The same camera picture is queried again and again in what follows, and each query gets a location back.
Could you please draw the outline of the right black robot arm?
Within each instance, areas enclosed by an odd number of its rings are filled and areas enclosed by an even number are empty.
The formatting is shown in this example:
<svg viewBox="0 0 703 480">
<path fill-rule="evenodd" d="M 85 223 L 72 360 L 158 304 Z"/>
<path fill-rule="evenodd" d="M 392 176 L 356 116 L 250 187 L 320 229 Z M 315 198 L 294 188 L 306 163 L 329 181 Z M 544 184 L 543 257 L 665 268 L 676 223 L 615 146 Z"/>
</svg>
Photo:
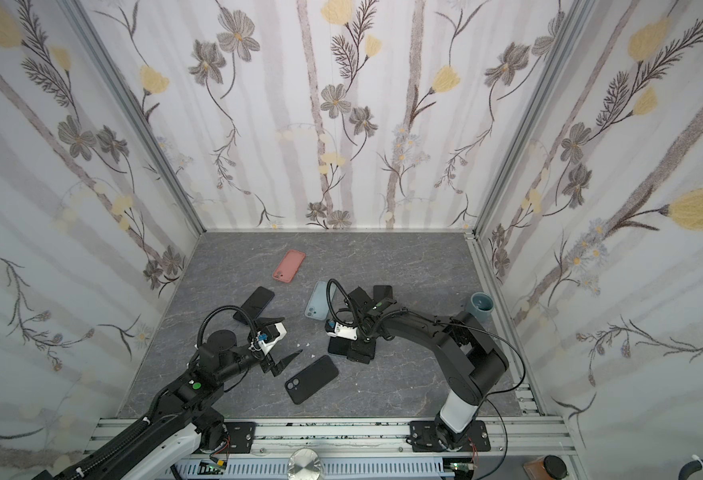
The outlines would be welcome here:
<svg viewBox="0 0 703 480">
<path fill-rule="evenodd" d="M 471 294 L 454 316 L 429 315 L 399 305 L 389 285 L 377 286 L 371 297 L 361 288 L 349 293 L 331 279 L 321 300 L 329 309 L 326 332 L 331 354 L 369 364 L 379 340 L 399 338 L 429 350 L 437 360 L 449 395 L 435 420 L 411 426 L 407 443 L 413 451 L 477 446 L 479 436 L 473 433 L 477 412 L 509 369 L 509 359 L 499 347 L 507 340 L 481 326 L 481 320 L 495 310 L 491 296 Z"/>
</svg>

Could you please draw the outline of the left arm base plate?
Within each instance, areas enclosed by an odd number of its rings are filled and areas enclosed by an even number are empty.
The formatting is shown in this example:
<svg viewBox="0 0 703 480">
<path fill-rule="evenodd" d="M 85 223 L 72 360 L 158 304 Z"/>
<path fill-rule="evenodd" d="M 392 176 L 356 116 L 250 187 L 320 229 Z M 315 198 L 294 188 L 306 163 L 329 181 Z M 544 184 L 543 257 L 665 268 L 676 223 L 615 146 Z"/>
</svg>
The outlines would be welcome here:
<svg viewBox="0 0 703 480">
<path fill-rule="evenodd" d="M 255 440 L 256 422 L 216 424 L 202 444 L 213 454 L 250 454 Z"/>
</svg>

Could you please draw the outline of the black phone case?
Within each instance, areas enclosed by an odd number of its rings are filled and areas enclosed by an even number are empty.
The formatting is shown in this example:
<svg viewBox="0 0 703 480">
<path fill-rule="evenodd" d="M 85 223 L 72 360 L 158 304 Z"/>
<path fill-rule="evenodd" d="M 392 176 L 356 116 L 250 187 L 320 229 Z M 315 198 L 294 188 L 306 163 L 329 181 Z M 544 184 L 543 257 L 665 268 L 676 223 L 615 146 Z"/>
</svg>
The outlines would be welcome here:
<svg viewBox="0 0 703 480">
<path fill-rule="evenodd" d="M 339 369 L 333 359 L 324 355 L 287 380 L 285 388 L 293 404 L 301 405 L 334 381 L 338 375 Z"/>
</svg>

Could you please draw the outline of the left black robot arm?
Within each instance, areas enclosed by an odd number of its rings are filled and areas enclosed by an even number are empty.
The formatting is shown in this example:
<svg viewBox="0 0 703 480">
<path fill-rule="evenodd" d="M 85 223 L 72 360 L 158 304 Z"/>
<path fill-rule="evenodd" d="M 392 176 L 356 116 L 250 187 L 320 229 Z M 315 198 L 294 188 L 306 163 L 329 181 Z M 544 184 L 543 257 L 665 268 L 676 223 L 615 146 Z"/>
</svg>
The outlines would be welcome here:
<svg viewBox="0 0 703 480">
<path fill-rule="evenodd" d="M 231 330 L 207 334 L 207 327 L 220 313 L 233 311 L 246 320 L 249 335 L 238 343 Z M 186 370 L 163 387 L 153 398 L 143 416 L 107 442 L 103 447 L 58 474 L 44 470 L 38 479 L 126 479 L 139 468 L 146 468 L 151 456 L 159 455 L 163 445 L 186 428 L 191 428 L 194 443 L 200 440 L 223 417 L 215 414 L 214 405 L 233 388 L 226 383 L 237 375 L 247 376 L 259 367 L 279 376 L 298 352 L 277 362 L 271 356 L 274 347 L 287 336 L 283 317 L 255 320 L 243 308 L 224 305 L 202 321 L 196 338 L 196 350 Z"/>
</svg>

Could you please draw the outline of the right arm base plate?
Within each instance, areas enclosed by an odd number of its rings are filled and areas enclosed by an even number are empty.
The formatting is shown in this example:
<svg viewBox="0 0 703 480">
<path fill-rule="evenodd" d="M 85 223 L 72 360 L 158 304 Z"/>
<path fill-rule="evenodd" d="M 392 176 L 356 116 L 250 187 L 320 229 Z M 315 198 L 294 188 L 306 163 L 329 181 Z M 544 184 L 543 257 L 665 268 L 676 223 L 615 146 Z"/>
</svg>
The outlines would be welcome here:
<svg viewBox="0 0 703 480">
<path fill-rule="evenodd" d="M 407 444 L 413 452 L 489 452 L 489 433 L 481 420 L 475 420 L 462 432 L 455 433 L 447 425 L 435 420 L 413 420 L 409 422 Z"/>
</svg>

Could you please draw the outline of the blue-edged black phone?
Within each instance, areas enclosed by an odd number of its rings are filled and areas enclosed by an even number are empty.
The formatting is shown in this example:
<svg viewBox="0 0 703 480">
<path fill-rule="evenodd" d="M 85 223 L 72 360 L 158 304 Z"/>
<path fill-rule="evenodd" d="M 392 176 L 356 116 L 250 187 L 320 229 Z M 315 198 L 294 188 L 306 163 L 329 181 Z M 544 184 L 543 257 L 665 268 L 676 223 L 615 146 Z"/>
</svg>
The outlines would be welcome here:
<svg viewBox="0 0 703 480">
<path fill-rule="evenodd" d="M 352 344 L 352 340 L 343 337 L 331 337 L 328 344 L 328 353 L 331 355 L 347 357 Z"/>
</svg>

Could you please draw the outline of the purple-edged black phone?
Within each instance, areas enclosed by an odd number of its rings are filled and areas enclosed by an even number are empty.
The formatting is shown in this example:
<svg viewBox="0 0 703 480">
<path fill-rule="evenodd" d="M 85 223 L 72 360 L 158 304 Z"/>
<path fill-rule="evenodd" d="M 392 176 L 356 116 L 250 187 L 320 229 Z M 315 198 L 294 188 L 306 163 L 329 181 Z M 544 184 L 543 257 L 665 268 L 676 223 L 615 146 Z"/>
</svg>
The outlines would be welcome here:
<svg viewBox="0 0 703 480">
<path fill-rule="evenodd" d="M 377 303 L 386 299 L 393 299 L 393 287 L 391 285 L 373 286 L 373 301 Z"/>
</svg>

